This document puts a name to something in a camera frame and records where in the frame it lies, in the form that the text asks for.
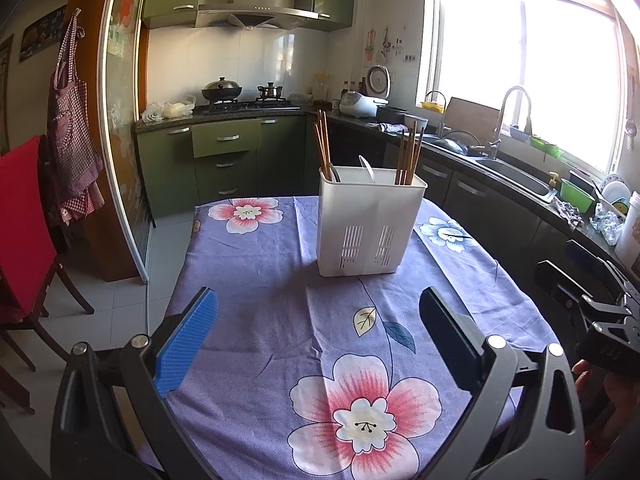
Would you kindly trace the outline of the person's right hand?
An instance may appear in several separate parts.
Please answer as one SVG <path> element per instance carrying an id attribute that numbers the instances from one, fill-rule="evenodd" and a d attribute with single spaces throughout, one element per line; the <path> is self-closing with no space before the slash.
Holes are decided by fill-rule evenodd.
<path id="1" fill-rule="evenodd" d="M 592 365 L 580 360 L 573 366 L 572 373 L 576 376 L 575 387 L 578 396 L 582 396 L 589 386 Z M 589 438 L 598 448 L 608 448 L 620 436 L 628 420 L 639 408 L 639 383 L 635 380 L 607 372 L 603 379 L 603 388 L 606 397 L 614 406 L 614 412 L 603 428 Z"/>

